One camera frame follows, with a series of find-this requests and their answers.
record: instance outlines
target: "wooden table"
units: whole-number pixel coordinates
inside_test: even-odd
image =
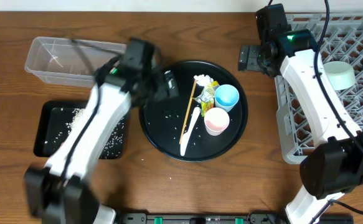
[[[166,64],[202,59],[229,70],[241,83],[249,118],[242,138],[209,162],[181,162],[156,150],[131,111],[127,148],[119,160],[100,161],[92,189],[114,208],[151,213],[248,213],[280,210],[301,187],[298,166],[281,157],[274,80],[238,72],[240,46],[258,44],[254,14],[130,12],[0,12],[0,223],[38,223],[27,210],[23,175],[36,157],[34,139],[42,105],[87,99],[89,89],[49,85],[25,72],[35,37],[126,42],[130,36],[162,49]],[[363,209],[363,186],[343,202]],[[330,212],[348,213],[333,206]],[[356,223],[363,216],[354,215]]]

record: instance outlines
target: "chopstick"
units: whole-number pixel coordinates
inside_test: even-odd
[[[186,128],[186,124],[187,124],[187,120],[188,120],[188,114],[189,114],[189,108],[191,107],[192,97],[194,96],[194,92],[195,92],[195,86],[196,86],[196,80],[194,81],[194,86],[192,87],[191,96],[189,97],[189,103],[188,103],[186,118],[184,118],[184,124],[182,125],[182,131],[181,131],[181,137],[180,137],[179,144],[181,144],[182,135],[184,134],[184,130]]]

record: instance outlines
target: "blue bowl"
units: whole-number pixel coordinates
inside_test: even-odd
[[[232,85],[221,85],[214,94],[216,107],[229,112],[239,100],[239,92]]]

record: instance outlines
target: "white background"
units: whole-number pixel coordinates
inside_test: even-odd
[[[269,0],[0,0],[0,11],[255,12]],[[324,12],[323,0],[274,0],[287,12]],[[363,11],[363,0],[329,0],[331,12]]]

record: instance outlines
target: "white plastic knife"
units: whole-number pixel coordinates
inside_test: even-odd
[[[191,122],[189,123],[188,131],[182,135],[181,138],[181,145],[180,145],[180,153],[181,156],[184,156],[186,154],[187,145],[189,138],[191,137],[192,130],[194,129],[195,123],[200,115],[200,108],[197,106],[194,108],[194,111],[192,112],[192,118]]]

